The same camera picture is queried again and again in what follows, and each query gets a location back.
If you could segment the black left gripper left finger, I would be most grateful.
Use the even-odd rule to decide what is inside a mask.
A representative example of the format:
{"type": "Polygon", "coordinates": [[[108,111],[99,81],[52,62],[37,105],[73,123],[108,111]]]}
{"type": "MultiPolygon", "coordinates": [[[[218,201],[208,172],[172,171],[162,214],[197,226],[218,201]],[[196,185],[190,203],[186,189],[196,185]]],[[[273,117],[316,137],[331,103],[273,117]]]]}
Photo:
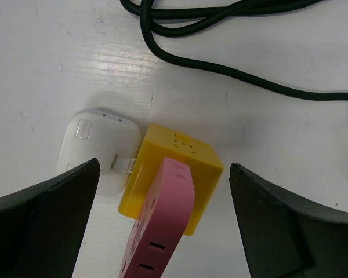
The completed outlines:
{"type": "Polygon", "coordinates": [[[0,277],[71,277],[100,177],[91,159],[0,197],[0,277]]]}

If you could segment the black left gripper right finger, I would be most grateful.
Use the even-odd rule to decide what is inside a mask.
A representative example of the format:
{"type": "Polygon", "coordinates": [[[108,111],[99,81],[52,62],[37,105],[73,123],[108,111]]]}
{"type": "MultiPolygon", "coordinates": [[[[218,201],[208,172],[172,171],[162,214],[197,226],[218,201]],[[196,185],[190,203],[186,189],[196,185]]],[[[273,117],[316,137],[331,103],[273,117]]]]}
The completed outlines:
{"type": "Polygon", "coordinates": [[[348,212],[230,167],[230,190],[251,277],[348,277],[348,212]]]}

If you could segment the white plug adapter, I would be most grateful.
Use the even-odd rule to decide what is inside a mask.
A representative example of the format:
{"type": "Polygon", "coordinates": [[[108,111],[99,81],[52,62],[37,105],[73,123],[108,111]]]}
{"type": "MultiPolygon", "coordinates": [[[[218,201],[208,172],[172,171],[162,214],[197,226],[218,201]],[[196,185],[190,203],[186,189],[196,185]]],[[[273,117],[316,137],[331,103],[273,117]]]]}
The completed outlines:
{"type": "Polygon", "coordinates": [[[126,186],[141,142],[140,130],[131,120],[104,108],[83,109],[67,124],[56,173],[95,158],[100,164],[97,194],[117,196],[126,186]]]}

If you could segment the pink plug adapter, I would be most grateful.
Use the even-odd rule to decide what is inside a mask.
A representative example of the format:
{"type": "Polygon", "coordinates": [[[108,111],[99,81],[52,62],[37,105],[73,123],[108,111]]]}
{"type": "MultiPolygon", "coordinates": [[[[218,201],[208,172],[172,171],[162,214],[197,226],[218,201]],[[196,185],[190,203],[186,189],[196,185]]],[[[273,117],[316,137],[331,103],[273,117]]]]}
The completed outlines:
{"type": "Polygon", "coordinates": [[[133,224],[120,277],[161,277],[190,220],[195,190],[188,165],[164,157],[133,224]]]}

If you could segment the yellow plug adapter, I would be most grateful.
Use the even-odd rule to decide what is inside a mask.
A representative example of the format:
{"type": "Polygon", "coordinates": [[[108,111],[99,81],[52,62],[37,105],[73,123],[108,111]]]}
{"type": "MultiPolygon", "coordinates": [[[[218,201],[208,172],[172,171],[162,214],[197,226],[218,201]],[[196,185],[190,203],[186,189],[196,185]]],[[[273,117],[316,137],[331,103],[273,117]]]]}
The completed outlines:
{"type": "Polygon", "coordinates": [[[184,234],[191,236],[216,189],[224,167],[209,144],[167,127],[155,123],[149,125],[126,183],[118,211],[134,219],[139,216],[148,189],[164,157],[190,167],[195,196],[193,212],[184,234]]]}

